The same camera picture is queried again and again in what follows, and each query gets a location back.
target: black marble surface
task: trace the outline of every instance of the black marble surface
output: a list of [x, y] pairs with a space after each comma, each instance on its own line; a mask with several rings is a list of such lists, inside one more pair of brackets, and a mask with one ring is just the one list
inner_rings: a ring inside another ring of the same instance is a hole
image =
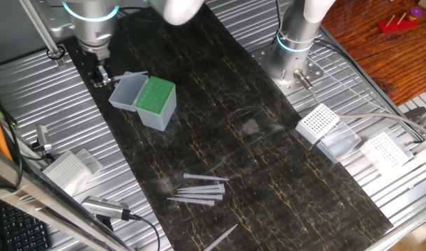
[[[177, 108], [160, 132], [113, 108], [93, 88], [90, 56], [65, 43], [175, 251], [364, 250], [391, 228], [341, 165], [309, 151], [300, 117], [252, 57], [204, 6], [175, 27], [152, 10], [119, 20], [107, 63], [114, 75], [148, 70], [176, 84]], [[183, 173], [228, 177], [214, 207], [166, 200]]]

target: keyboard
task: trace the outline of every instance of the keyboard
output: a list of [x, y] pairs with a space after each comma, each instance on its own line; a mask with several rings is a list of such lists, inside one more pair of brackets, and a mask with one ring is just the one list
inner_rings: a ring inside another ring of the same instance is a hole
[[2, 201], [0, 214], [9, 251], [49, 250], [50, 238], [43, 222]]

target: red object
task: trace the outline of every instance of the red object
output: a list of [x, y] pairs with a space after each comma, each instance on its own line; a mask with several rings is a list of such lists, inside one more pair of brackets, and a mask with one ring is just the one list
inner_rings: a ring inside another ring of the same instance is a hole
[[417, 27], [416, 21], [410, 21], [406, 19], [403, 19], [399, 24], [397, 24], [399, 22], [399, 19], [394, 19], [388, 26], [386, 26], [388, 22], [389, 20], [377, 23], [377, 26], [380, 28], [381, 32], [384, 34], [396, 32], [396, 31], [404, 31], [407, 29], [412, 29]]

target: plastic box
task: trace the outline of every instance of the plastic box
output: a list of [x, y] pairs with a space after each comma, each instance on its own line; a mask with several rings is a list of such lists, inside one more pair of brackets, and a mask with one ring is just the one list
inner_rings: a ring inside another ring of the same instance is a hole
[[148, 79], [148, 76], [141, 74], [121, 79], [110, 96], [109, 102], [116, 108], [135, 112], [135, 103]]
[[360, 141], [361, 138], [346, 123], [341, 122], [317, 146], [332, 162], [338, 163]]
[[92, 177], [91, 170], [70, 151], [61, 155], [43, 173], [70, 196]]
[[340, 118], [324, 104], [318, 105], [304, 119], [301, 119], [296, 130], [310, 143], [315, 144], [324, 136]]
[[413, 154], [391, 133], [389, 129], [367, 140], [360, 151], [377, 168], [380, 174], [401, 167]]
[[76, 155], [82, 164], [89, 168], [92, 175], [97, 174], [102, 169], [102, 164], [100, 164], [86, 149], [81, 149]]
[[145, 126], [164, 131], [177, 106], [176, 85], [150, 77], [135, 105]]

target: blue light ring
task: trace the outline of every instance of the blue light ring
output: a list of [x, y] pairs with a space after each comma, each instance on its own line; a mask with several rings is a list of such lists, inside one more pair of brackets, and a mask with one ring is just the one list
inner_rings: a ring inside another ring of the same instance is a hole
[[84, 20], [84, 21], [87, 21], [87, 22], [104, 22], [106, 20], [109, 20], [109, 19], [113, 18], [113, 16], [115, 16], [118, 13], [118, 10], [120, 9], [120, 6], [115, 6], [115, 8], [113, 9], [113, 11], [111, 13], [109, 13], [108, 15], [104, 16], [104, 17], [87, 18], [87, 17], [82, 17], [82, 16], [78, 15], [77, 13], [74, 13], [73, 10], [71, 10], [68, 7], [68, 5], [67, 5], [66, 2], [62, 2], [62, 5], [67, 10], [67, 12], [69, 14], [71, 14], [73, 17], [76, 17], [77, 19]]
[[282, 48], [284, 48], [284, 49], [286, 49], [288, 51], [291, 51], [291, 52], [305, 52], [305, 51], [309, 50], [312, 47], [312, 45], [310, 45], [309, 47], [307, 47], [305, 49], [301, 49], [301, 50], [291, 49], [291, 48], [287, 47], [285, 44], [283, 44], [281, 42], [279, 35], [276, 36], [276, 39], [277, 39], [277, 42], [281, 45]]

